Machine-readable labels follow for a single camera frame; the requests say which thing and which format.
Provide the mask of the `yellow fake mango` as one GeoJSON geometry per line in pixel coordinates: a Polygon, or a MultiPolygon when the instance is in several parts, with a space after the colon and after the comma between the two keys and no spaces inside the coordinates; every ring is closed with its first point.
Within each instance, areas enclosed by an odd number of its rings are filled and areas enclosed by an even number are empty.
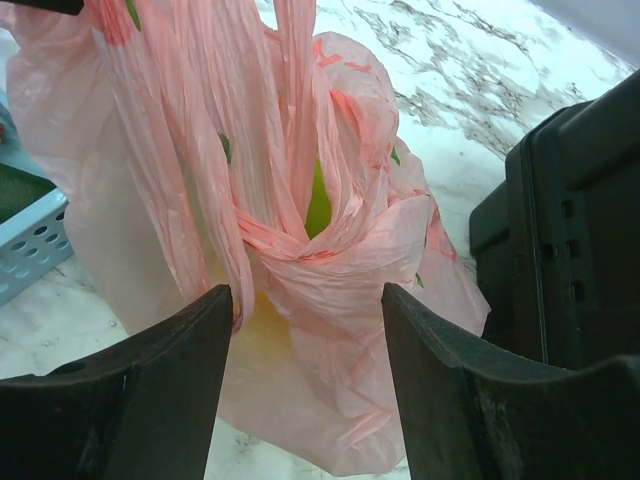
{"type": "Polygon", "coordinates": [[[254,310],[232,336],[226,369],[231,373],[270,374],[286,364],[292,353],[289,324],[267,294],[269,274],[259,263],[251,268],[254,310]]]}

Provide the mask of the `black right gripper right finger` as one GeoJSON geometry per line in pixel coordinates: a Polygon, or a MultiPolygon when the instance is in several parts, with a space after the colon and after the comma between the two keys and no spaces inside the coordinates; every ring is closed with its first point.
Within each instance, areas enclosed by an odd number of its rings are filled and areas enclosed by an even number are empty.
{"type": "Polygon", "coordinates": [[[585,370],[506,351],[386,284],[385,336],[414,479],[635,479],[639,360],[585,370]]]}

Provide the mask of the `pink plastic bag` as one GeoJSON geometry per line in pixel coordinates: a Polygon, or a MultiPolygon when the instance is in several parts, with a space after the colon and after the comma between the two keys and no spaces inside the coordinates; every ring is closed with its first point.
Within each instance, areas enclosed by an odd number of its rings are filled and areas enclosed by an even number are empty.
{"type": "Polygon", "coordinates": [[[274,10],[270,28],[252,1],[3,4],[10,111],[128,331],[227,283],[238,333],[259,263],[292,353],[270,374],[226,370],[221,416],[335,476],[385,474],[405,447],[384,285],[475,335],[489,307],[398,137],[384,65],[316,33],[314,2],[274,10]],[[332,217],[310,240],[316,159],[332,217]]]}

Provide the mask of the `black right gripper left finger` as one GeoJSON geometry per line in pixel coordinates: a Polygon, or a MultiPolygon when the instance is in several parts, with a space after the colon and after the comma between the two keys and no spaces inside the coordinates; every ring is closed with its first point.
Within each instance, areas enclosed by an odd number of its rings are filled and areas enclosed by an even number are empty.
{"type": "Polygon", "coordinates": [[[231,330],[219,285],[100,352],[2,380],[2,478],[203,478],[231,330]]]}

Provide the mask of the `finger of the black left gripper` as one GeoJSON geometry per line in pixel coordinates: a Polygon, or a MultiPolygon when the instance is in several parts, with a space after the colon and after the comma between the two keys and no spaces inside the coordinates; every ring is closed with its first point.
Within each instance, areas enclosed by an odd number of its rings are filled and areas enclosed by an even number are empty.
{"type": "Polygon", "coordinates": [[[14,3],[65,15],[78,15],[84,7],[83,0],[14,0],[14,3]]]}

